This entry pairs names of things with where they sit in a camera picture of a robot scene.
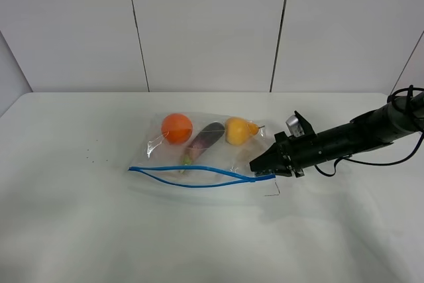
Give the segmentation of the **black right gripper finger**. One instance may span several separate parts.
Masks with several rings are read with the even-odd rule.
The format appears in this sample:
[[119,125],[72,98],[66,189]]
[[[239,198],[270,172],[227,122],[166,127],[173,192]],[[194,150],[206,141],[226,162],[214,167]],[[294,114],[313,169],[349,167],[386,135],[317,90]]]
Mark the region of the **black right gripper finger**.
[[286,159],[278,143],[274,143],[263,154],[251,160],[251,171],[286,171]]
[[260,176],[284,176],[284,177],[292,177],[292,171],[288,169],[267,169],[255,172],[256,177]]

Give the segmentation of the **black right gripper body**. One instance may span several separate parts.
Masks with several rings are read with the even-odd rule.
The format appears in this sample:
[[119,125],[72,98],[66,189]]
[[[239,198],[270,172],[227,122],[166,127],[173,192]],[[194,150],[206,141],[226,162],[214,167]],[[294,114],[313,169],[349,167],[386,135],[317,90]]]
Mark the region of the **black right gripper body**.
[[296,178],[304,176],[303,169],[313,165],[313,159],[317,158],[318,150],[314,145],[317,134],[309,133],[300,137],[287,136],[285,132],[274,135],[275,142],[278,143],[284,158],[287,169],[292,171],[292,176]]

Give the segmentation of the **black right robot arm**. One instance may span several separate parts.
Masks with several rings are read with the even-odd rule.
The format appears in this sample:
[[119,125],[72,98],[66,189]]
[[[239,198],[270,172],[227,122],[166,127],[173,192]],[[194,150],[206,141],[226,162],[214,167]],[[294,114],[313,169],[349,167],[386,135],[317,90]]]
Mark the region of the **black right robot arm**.
[[303,176],[308,167],[333,161],[349,161],[354,154],[391,145],[394,141],[423,132],[423,89],[399,89],[379,108],[361,114],[349,123],[316,133],[298,112],[286,122],[290,135],[275,134],[272,146],[250,161],[256,176]]

